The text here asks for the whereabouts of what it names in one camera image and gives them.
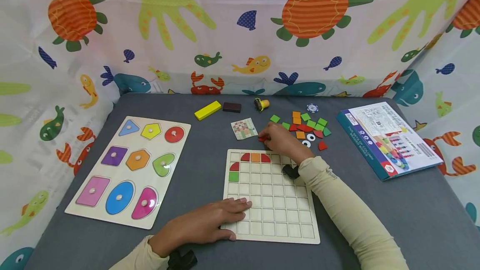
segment blue triangle puzzle piece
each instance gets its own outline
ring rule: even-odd
[[[131,120],[127,120],[123,128],[121,128],[121,131],[119,133],[119,136],[121,137],[122,135],[128,135],[131,133],[135,133],[136,131],[139,131],[140,128],[135,124],[135,122]]]

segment wooden grid board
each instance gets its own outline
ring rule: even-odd
[[[65,212],[151,229],[190,128],[127,116]]]
[[[273,151],[228,150],[224,198],[252,201],[244,220],[222,226],[238,240],[320,243],[312,192],[301,178],[284,175],[284,165],[295,163]]]

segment yellow wooden block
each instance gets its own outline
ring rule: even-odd
[[[221,108],[222,105],[218,101],[214,101],[211,104],[205,106],[203,109],[196,111],[194,115],[198,119],[198,121],[201,121],[212,115],[213,113],[217,112]]]

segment child's hand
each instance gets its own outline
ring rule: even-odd
[[[267,147],[278,154],[290,157],[297,165],[310,157],[315,157],[308,147],[278,123],[269,122],[258,136],[268,137],[269,140],[265,141]]]
[[[233,231],[219,229],[224,223],[245,218],[244,210],[252,206],[246,198],[233,198],[202,206],[170,220],[148,243],[160,257],[167,257],[175,248],[186,243],[212,243],[220,239],[235,241]]]

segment beige sleeve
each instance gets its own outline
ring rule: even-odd
[[[152,235],[146,236],[129,255],[110,270],[164,270],[168,267],[168,257],[159,257],[148,244]]]
[[[304,160],[299,174],[357,255],[362,270],[405,270],[407,263],[370,208],[317,156]]]

